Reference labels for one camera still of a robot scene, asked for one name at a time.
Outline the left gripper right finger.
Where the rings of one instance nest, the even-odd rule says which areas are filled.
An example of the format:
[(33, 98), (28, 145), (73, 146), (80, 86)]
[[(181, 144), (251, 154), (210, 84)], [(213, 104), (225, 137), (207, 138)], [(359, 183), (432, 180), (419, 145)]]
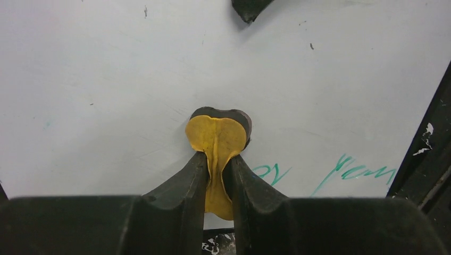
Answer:
[(242, 156), (230, 161), (237, 254), (299, 254), (289, 198), (258, 177)]

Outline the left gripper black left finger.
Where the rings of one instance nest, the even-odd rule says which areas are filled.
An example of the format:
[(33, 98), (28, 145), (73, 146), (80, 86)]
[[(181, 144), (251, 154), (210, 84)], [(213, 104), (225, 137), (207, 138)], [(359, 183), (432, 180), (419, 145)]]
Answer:
[(201, 254), (208, 177), (206, 155), (197, 152), (179, 172), (137, 198), (123, 254)]

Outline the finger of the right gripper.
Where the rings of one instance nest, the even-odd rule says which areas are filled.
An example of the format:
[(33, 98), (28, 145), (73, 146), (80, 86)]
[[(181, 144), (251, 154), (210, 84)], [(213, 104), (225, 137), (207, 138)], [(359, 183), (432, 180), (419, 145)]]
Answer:
[(231, 0), (232, 8), (247, 24), (256, 20), (273, 0)]

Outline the yellow black whiteboard eraser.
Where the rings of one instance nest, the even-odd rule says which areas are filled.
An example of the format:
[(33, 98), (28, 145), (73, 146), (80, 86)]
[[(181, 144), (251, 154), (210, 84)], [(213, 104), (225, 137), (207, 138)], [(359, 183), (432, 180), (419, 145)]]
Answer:
[(205, 212), (233, 220), (232, 200), (227, 194), (223, 171), (250, 142), (252, 120), (238, 109), (220, 110), (204, 106), (191, 115), (185, 134), (191, 147), (206, 155), (208, 183)]

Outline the small whiteboard black frame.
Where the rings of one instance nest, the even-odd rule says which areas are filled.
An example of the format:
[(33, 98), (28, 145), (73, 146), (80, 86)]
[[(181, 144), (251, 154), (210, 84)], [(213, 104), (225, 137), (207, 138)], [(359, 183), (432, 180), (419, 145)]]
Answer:
[(144, 194), (194, 154), (198, 108), (252, 119), (290, 197), (383, 197), (450, 62), (450, 1), (1, 1), (10, 198)]

